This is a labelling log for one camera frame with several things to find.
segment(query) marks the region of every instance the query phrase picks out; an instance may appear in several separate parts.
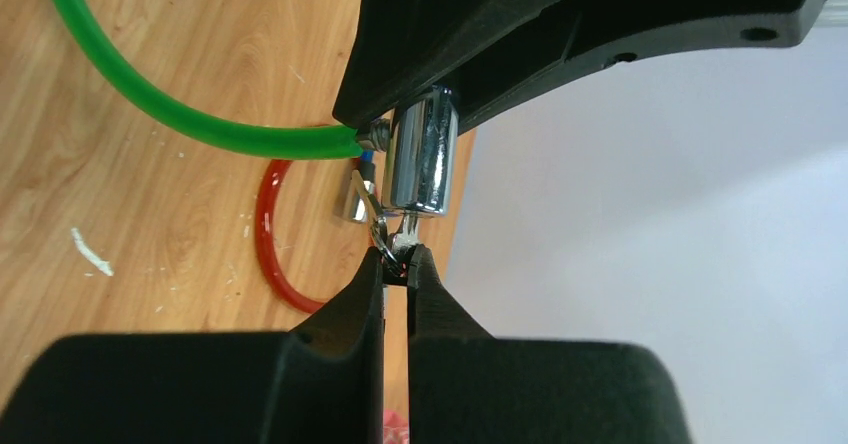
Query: green cable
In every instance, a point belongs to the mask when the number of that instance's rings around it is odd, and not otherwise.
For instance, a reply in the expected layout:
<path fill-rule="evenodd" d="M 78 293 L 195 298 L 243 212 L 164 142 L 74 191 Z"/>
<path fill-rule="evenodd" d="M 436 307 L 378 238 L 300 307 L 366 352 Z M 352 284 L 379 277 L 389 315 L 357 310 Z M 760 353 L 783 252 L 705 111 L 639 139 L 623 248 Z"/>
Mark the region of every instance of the green cable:
<path fill-rule="evenodd" d="M 115 89 L 153 119 L 177 132 L 229 151 L 277 159 L 337 159 L 362 153 L 345 126 L 279 129 L 249 126 L 198 111 L 141 76 L 103 33 L 85 0 L 53 0 L 74 39 Z"/>

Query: red tube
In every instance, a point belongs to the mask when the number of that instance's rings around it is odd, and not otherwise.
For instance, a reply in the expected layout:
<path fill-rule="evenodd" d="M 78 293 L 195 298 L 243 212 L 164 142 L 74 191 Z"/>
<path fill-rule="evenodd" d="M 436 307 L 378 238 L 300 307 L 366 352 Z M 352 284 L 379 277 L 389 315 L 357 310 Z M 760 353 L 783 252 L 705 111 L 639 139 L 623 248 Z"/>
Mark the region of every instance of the red tube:
<path fill-rule="evenodd" d="M 256 196 L 256 213 L 254 221 L 254 242 L 256 243 L 256 257 L 259 266 L 268 284 L 281 299 L 288 302 L 292 307 L 303 312 L 312 314 L 324 305 L 321 301 L 310 299 L 292 287 L 286 279 L 280 263 L 277 261 L 277 252 L 274 249 L 274 209 L 277 206 L 277 196 L 283 179 L 291 167 L 292 161 L 274 159 L 268 164 L 268 169 L 262 177 L 259 185 L 259 194 Z"/>

